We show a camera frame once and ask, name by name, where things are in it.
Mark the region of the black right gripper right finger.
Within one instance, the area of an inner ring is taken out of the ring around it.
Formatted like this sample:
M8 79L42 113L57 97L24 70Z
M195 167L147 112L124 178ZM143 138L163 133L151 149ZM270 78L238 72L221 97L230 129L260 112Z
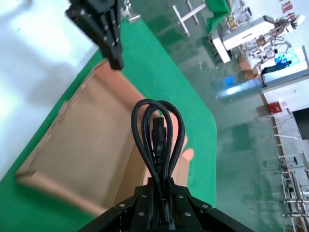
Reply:
M193 197L187 187L179 186L170 178L169 206L171 232L251 232L252 229Z

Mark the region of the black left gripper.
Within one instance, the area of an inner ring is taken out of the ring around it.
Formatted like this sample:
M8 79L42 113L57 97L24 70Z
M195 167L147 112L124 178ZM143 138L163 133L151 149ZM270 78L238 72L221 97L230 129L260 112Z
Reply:
M67 17L100 49L113 70L122 70L121 5L117 0L71 0Z

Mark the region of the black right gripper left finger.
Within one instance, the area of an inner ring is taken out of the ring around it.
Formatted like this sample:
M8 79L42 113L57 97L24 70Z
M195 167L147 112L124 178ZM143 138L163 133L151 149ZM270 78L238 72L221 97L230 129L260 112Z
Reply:
M134 195L107 210L87 225L81 232L156 232L153 221L154 182L135 188Z

